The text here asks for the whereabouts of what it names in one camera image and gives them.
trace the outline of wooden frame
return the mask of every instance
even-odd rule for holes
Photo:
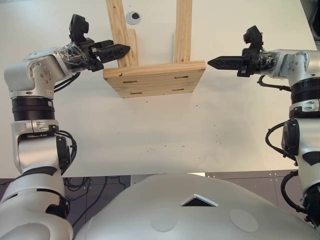
[[[131,47],[119,68],[103,70],[103,78],[122,98],[192,93],[206,69],[205,61],[190,61],[192,0],[176,1],[173,63],[139,66],[136,32],[127,29],[122,0],[106,0],[115,44]]]

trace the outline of floor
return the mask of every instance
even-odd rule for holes
[[[223,179],[232,183],[235,183],[241,187],[250,190],[253,193],[265,198],[276,206],[290,212],[300,218],[304,218],[304,214],[297,213],[284,201],[281,192],[280,184],[285,175],[290,170],[280,171],[250,171],[250,172],[207,172],[205,175],[210,178]],[[87,191],[88,185],[78,191],[70,191],[65,188],[66,196],[70,199],[75,199],[78,196],[84,195],[77,200],[71,201],[71,210],[67,220],[70,223],[74,223],[76,219],[88,208],[99,196],[104,183],[105,177],[92,177],[91,184],[87,195],[84,195]],[[130,186],[131,176],[125,175],[119,177],[120,182],[117,178],[108,177],[105,188],[101,194],[99,200],[84,214],[81,219],[74,226],[75,234],[79,229],[95,214],[104,208],[112,199],[114,199],[119,193],[121,193],[125,187]],[[6,185],[1,185],[10,179],[0,179],[0,198],[6,190]],[[72,184],[77,185],[82,181],[82,177],[75,177],[71,179]],[[302,190],[300,187],[300,181],[298,177],[293,178],[287,184],[287,193],[295,203],[300,203],[302,198]]]

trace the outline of wooden post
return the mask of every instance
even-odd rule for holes
[[[106,0],[110,27],[115,44],[131,46],[125,20],[124,7],[122,0]],[[133,63],[131,50],[123,58],[118,59],[119,68],[130,67]]]
[[[173,63],[190,61],[191,27],[192,0],[176,0],[176,32]]]
[[[131,50],[129,52],[129,54],[131,55],[130,58],[132,60],[131,66],[139,66],[136,30],[129,28],[128,36],[131,47]]]

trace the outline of white robot body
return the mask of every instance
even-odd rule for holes
[[[183,206],[195,196],[193,205],[211,206]],[[236,184],[192,174],[163,174],[124,190],[75,239],[319,240],[319,234]]]

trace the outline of vent grille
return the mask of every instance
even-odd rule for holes
[[[193,194],[188,197],[182,203],[180,203],[181,207],[218,207],[218,204],[214,201],[211,201],[204,196],[199,194]]]

